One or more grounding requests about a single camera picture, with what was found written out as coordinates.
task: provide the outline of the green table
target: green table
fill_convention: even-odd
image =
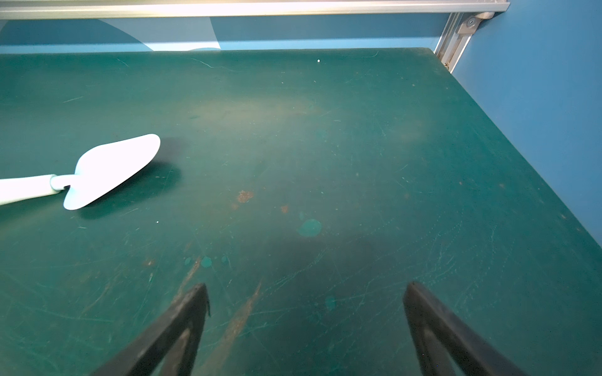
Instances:
[[[4,56],[0,72],[0,177],[162,139],[86,208],[0,207],[0,374],[86,374],[204,282],[196,375],[417,375],[411,280],[528,373],[596,374],[601,249],[431,51]]]

